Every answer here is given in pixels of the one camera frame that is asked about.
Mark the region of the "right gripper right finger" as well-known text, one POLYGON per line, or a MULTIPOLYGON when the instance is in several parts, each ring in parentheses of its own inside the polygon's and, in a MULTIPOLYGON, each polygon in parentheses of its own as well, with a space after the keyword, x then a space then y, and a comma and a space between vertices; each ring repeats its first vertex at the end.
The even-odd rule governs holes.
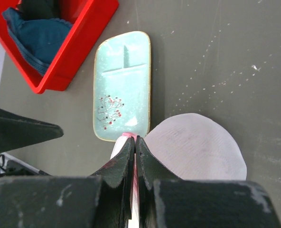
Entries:
POLYGON ((280 228, 272 201, 251 181, 182 180, 135 144, 142 228, 280 228))

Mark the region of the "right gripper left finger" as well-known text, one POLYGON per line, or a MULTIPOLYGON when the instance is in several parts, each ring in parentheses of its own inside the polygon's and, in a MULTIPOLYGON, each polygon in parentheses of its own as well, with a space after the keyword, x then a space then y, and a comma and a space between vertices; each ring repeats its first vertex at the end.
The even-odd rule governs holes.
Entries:
POLYGON ((131 218, 133 138, 88 177, 0 178, 0 228, 125 228, 131 218))

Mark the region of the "white mesh laundry bag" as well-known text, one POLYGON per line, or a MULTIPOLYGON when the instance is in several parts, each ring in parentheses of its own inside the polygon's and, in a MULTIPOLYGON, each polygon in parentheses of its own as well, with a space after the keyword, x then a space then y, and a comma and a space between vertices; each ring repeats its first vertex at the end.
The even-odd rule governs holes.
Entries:
POLYGON ((196 113, 167 118, 144 138, 154 157, 183 180, 244 181, 247 167, 237 142, 196 113))

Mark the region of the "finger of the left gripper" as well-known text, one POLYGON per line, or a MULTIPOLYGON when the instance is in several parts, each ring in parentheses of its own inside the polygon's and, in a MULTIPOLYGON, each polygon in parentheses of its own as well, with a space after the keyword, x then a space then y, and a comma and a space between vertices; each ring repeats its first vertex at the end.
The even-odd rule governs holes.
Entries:
POLYGON ((0 153, 46 142, 63 135, 62 128, 56 124, 0 109, 0 153))

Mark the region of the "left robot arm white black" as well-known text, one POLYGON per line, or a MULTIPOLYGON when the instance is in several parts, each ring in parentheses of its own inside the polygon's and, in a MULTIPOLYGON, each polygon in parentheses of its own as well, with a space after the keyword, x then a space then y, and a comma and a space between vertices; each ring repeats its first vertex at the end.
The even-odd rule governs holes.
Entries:
POLYGON ((0 177, 48 175, 16 158, 10 158, 6 152, 57 139, 63 135, 63 130, 58 125, 0 109, 0 177))

